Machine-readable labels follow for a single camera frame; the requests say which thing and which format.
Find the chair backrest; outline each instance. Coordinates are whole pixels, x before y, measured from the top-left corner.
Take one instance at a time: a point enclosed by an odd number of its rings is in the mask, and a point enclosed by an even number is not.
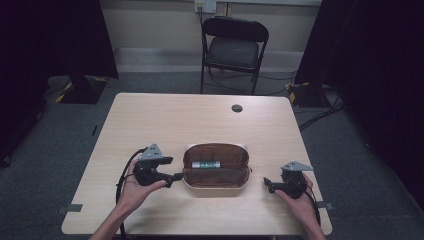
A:
[[[202,24],[203,34],[255,42],[268,42],[269,33],[264,25],[256,21],[215,16]]]

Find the black chair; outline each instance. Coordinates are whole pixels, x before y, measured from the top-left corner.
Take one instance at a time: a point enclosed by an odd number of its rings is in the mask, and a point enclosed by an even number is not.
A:
[[[213,39],[208,45],[207,36]],[[202,24],[202,76],[200,93],[203,93],[204,69],[225,69],[252,74],[254,95],[256,82],[269,33],[265,26],[255,21],[215,16]]]

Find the dark curtain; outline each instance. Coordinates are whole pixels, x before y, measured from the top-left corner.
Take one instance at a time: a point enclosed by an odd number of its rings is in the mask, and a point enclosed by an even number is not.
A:
[[[424,209],[424,3],[323,0],[296,78],[310,81],[342,88],[372,148]]]
[[[51,76],[118,79],[98,0],[2,1],[0,35],[0,160],[34,119]]]

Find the white wall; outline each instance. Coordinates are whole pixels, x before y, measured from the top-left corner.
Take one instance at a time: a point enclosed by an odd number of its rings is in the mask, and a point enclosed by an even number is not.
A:
[[[201,49],[193,1],[101,0],[112,46]],[[227,4],[217,3],[217,15]],[[255,20],[270,32],[268,51],[303,52],[319,6],[231,3],[232,17]]]

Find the label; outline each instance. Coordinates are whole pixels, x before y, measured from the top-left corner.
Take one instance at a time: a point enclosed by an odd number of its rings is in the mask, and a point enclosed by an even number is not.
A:
[[[220,168],[220,161],[209,161],[209,162],[193,162],[191,164],[192,168]]]

